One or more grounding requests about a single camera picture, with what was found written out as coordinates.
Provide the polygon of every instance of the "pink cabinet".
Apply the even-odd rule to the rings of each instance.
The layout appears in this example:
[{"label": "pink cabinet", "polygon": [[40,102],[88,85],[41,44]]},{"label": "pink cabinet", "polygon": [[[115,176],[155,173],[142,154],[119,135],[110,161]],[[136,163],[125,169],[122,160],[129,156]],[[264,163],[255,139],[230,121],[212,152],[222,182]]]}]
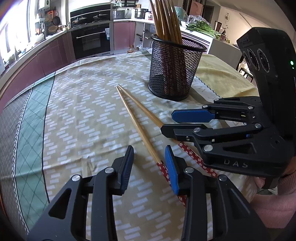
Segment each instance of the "pink cabinet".
[{"label": "pink cabinet", "polygon": [[4,95],[0,99],[0,114],[11,98],[17,95],[20,91],[33,84],[35,81],[45,77],[41,67],[41,61],[36,55],[14,78]]},{"label": "pink cabinet", "polygon": [[37,52],[31,60],[24,63],[25,67],[13,79],[0,99],[0,114],[6,103],[20,91],[73,62],[71,46],[68,45],[66,34],[50,42],[45,48]]},{"label": "pink cabinet", "polygon": [[127,49],[135,40],[135,22],[114,23],[114,50]]},{"label": "pink cabinet", "polygon": [[62,36],[48,44],[37,55],[41,61],[45,76],[71,63],[71,61],[67,59]]}]

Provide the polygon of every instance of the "plastic bag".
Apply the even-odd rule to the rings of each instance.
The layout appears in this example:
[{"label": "plastic bag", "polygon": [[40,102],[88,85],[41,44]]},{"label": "plastic bag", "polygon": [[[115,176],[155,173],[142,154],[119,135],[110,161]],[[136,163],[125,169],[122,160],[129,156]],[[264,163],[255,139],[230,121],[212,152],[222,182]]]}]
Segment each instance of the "plastic bag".
[{"label": "plastic bag", "polygon": [[188,23],[194,23],[196,21],[204,21],[205,23],[207,23],[208,25],[210,25],[210,23],[205,20],[202,16],[194,16],[194,15],[189,15],[187,18],[187,22]]},{"label": "plastic bag", "polygon": [[175,7],[175,10],[176,10],[176,14],[177,14],[179,22],[180,21],[186,22],[187,18],[188,18],[186,11],[181,7]]}]

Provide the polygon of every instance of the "black mesh cup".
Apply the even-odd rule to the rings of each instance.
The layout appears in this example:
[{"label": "black mesh cup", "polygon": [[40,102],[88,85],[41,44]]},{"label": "black mesh cup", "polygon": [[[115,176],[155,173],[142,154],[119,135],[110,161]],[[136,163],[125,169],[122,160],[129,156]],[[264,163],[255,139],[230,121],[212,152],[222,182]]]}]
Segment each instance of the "black mesh cup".
[{"label": "black mesh cup", "polygon": [[207,48],[184,37],[182,45],[161,40],[156,34],[152,34],[151,39],[153,44],[149,90],[163,99],[186,99],[202,53]]}]

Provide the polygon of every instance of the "window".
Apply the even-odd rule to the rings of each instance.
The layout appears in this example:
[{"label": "window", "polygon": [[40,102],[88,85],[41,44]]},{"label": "window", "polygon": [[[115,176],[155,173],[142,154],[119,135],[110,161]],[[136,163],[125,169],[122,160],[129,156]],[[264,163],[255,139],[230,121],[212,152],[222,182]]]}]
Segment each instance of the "window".
[{"label": "window", "polygon": [[11,7],[0,22],[0,52],[7,60],[16,50],[24,50],[28,45],[27,4],[22,0]]},{"label": "window", "polygon": [[29,31],[31,38],[36,34],[36,27],[35,27],[35,20],[36,20],[36,15],[35,15],[35,10],[38,8],[38,3],[39,1],[36,0],[29,0]]}]

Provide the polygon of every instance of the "person's hand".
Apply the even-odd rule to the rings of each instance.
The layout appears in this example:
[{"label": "person's hand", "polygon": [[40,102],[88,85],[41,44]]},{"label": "person's hand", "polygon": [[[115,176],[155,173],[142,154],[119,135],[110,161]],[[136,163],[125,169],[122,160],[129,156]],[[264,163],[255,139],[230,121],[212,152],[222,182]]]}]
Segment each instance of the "person's hand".
[{"label": "person's hand", "polygon": [[[290,163],[288,164],[286,170],[284,171],[284,173],[282,174],[282,176],[285,175],[290,175],[292,173],[294,173],[296,171],[296,156],[294,156]],[[256,185],[261,188],[264,186],[265,183],[265,178],[262,177],[254,177],[254,181],[256,183]]]}]

